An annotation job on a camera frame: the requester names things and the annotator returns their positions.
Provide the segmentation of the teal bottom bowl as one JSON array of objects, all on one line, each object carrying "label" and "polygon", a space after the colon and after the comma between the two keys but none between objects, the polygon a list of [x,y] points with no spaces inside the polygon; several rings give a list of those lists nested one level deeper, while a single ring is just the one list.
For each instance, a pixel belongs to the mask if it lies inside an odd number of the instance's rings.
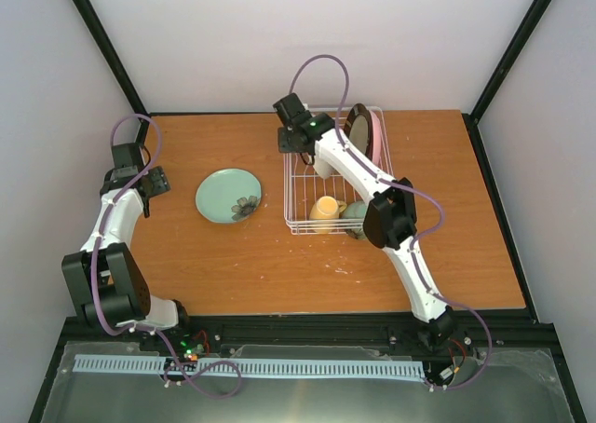
[{"label": "teal bottom bowl", "polygon": [[316,175],[322,180],[327,180],[334,174],[330,154],[328,151],[320,151],[314,155],[313,168]]}]

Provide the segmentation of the dark striped plate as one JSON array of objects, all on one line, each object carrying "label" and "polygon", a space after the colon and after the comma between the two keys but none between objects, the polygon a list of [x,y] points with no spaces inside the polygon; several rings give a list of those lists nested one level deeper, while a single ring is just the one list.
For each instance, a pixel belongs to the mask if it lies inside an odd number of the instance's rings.
[{"label": "dark striped plate", "polygon": [[373,119],[362,103],[356,103],[349,111],[344,124],[345,136],[368,159],[373,158]]}]

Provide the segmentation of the teal flower plate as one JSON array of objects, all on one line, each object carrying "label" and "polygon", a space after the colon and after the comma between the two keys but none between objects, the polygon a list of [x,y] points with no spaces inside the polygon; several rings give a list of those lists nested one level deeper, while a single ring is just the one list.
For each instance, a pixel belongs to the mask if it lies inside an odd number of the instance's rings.
[{"label": "teal flower plate", "polygon": [[201,182],[195,203],[204,218],[227,225],[248,219],[261,199],[262,186],[254,174],[229,168],[215,171]]}]

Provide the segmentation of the yellow mug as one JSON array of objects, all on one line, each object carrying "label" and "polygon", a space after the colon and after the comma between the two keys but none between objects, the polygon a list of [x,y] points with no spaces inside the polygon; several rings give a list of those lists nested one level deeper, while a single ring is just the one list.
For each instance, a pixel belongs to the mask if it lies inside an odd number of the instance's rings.
[{"label": "yellow mug", "polygon": [[312,206],[308,215],[312,222],[312,230],[316,234],[329,234],[333,227],[327,222],[338,220],[340,214],[346,209],[347,204],[331,196],[320,197]]}]

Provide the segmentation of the pink plate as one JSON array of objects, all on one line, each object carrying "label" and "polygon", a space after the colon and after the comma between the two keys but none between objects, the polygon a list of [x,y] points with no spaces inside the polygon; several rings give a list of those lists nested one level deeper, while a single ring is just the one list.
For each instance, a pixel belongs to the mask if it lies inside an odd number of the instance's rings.
[{"label": "pink plate", "polygon": [[374,111],[370,110],[370,116],[370,131],[372,132],[372,134],[369,140],[367,155],[371,162],[375,166],[378,166],[381,162],[382,155],[382,127],[380,119]]}]

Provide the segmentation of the teal ceramic bowl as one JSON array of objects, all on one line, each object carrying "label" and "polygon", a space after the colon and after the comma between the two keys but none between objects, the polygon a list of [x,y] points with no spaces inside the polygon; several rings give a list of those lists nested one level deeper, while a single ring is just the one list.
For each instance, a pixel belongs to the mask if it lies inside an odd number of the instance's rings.
[{"label": "teal ceramic bowl", "polygon": [[359,200],[349,204],[340,214],[340,218],[346,221],[346,224],[342,224],[343,231],[352,239],[367,239],[363,230],[363,220],[367,208],[368,205],[364,201]]}]

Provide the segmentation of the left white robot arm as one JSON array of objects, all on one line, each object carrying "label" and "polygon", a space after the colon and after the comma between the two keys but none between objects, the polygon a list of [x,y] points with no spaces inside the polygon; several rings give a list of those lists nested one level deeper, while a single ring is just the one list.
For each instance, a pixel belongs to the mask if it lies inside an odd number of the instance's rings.
[{"label": "left white robot arm", "polygon": [[150,215],[149,200],[170,190],[161,167],[153,167],[142,143],[111,146],[115,166],[106,172],[101,210],[88,240],[79,252],[61,261],[77,318],[100,327],[96,306],[112,329],[141,325],[161,330],[162,341],[173,350],[192,344],[194,328],[182,303],[153,296],[129,245],[137,221]]}]

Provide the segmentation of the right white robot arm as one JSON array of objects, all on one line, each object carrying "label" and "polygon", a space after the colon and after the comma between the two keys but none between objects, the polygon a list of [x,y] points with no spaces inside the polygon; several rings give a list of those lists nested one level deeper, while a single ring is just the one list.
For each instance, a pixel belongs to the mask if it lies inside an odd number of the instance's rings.
[{"label": "right white robot arm", "polygon": [[398,272],[419,321],[417,337],[429,351],[438,349],[454,331],[453,308],[440,294],[421,251],[416,229],[415,190],[406,178],[394,179],[349,140],[351,129],[336,118],[313,115],[290,93],[274,104],[281,122],[278,149],[307,154],[340,174],[367,204],[362,229]]}]

